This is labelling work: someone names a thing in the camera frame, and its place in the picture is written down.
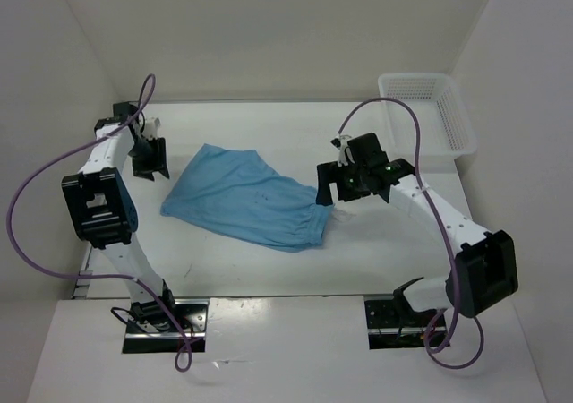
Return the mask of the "light blue shorts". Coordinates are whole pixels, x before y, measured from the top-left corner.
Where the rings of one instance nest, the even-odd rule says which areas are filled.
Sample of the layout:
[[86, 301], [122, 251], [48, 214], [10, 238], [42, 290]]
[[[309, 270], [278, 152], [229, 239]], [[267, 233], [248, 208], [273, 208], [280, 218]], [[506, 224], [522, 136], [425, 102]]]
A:
[[317, 189], [282, 176], [256, 150], [204, 144], [162, 202], [160, 214], [282, 252], [321, 246], [332, 208]]

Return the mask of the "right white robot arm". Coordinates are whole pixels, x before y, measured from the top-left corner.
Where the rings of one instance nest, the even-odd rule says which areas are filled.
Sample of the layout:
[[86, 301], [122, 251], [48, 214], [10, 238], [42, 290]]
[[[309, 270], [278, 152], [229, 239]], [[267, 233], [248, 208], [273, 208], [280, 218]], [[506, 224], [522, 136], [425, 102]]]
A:
[[332, 144], [338, 159], [317, 166], [317, 204], [377, 195], [445, 243], [453, 255], [447, 277], [412, 279], [395, 289], [392, 312], [399, 323], [412, 325], [425, 312], [453, 307], [474, 318], [517, 292], [515, 245], [507, 232], [493, 233], [456, 210], [417, 179], [407, 160], [390, 160], [374, 133], [339, 135]]

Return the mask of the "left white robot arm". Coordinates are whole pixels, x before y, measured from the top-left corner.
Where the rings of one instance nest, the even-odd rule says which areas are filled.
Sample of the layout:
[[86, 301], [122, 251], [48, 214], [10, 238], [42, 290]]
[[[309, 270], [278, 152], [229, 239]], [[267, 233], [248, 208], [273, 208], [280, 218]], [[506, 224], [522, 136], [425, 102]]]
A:
[[[152, 181], [156, 173], [169, 178], [166, 141], [157, 135], [159, 122], [140, 117], [122, 131], [112, 132], [135, 114], [129, 102], [113, 105], [113, 115], [97, 121], [94, 132], [100, 144], [75, 175], [61, 186], [76, 235], [101, 251], [118, 273], [128, 275], [130, 315], [138, 324], [158, 331], [174, 331], [179, 310], [167, 283], [154, 271], [136, 232], [135, 204], [121, 176], [125, 161], [132, 161], [133, 175]], [[141, 284], [149, 287], [157, 298]]]

